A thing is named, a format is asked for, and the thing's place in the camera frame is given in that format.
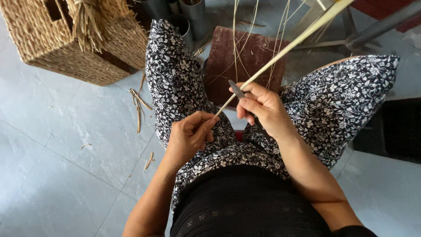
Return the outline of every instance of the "black shirt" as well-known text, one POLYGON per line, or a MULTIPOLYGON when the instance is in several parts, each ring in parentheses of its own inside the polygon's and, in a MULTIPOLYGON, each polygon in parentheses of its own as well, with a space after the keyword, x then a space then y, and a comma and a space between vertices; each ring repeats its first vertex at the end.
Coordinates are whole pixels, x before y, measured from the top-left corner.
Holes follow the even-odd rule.
POLYGON ((376 235, 363 226, 332 233, 289 181, 259 167, 234 165, 209 171, 182 191, 171 236, 376 235))

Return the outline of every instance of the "hand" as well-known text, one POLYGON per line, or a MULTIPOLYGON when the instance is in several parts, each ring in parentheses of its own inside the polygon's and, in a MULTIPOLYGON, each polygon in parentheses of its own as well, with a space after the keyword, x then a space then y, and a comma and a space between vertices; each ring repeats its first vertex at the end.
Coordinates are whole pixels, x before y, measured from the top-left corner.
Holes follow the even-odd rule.
POLYGON ((170 140, 163 163, 172 171, 177 172, 183 167, 197 151, 204 150, 206 141, 213 142, 212 127, 219 118, 203 111, 196 111, 185 119, 173 122, 170 140))
POLYGON ((275 138, 279 143, 288 137, 291 132, 296 133, 294 124, 282 101, 276 93, 252 82, 248 84, 242 91, 246 98, 240 99, 237 105, 237 117, 242 119, 245 117, 247 122, 254 125, 254 117, 247 111, 254 113, 259 118, 260 123, 267 133, 275 138))

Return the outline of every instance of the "forearm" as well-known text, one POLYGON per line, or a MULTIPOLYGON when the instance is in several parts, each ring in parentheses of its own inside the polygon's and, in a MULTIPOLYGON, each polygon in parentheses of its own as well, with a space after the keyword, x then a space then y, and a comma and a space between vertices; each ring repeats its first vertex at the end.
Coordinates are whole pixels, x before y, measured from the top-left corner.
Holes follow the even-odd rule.
POLYGON ((282 136, 275 139, 296 189, 312 203, 346 201, 335 178, 313 155, 289 117, 284 118, 282 136))
POLYGON ((175 178, 176 171, 168 167, 166 162, 161 162, 145 193, 130 213, 123 237, 164 235, 175 178))

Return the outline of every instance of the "right hand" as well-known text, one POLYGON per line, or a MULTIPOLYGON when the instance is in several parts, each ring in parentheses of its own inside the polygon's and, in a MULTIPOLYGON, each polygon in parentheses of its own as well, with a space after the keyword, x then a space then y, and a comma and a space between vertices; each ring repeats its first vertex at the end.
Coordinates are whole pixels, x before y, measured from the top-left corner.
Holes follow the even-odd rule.
POLYGON ((245 117, 247 122, 254 125, 254 117, 247 111, 254 113, 267 133, 277 142, 288 137, 291 132, 296 132, 282 101, 276 93, 252 82, 242 91, 246 98, 240 99, 237 105, 237 117, 245 117))

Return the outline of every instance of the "black and white floral fabric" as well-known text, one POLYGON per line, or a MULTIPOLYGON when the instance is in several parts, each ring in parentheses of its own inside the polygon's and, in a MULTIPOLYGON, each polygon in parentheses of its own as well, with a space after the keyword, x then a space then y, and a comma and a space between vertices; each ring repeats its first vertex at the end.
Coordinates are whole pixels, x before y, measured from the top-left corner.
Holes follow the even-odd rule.
MULTIPOLYGON (((200 64, 174 27, 153 21, 146 53, 146 75, 155 110, 158 137, 167 145, 171 124, 197 110, 216 113, 206 97, 200 64)), ((370 55, 316 70, 287 86, 281 98, 297 130, 327 167, 341 157, 348 143, 377 111, 395 81, 399 58, 370 55)), ((225 114, 208 143, 178 172, 174 211, 180 192, 199 175, 227 165, 248 164, 287 179, 277 144, 247 125, 244 142, 235 138, 225 114)))

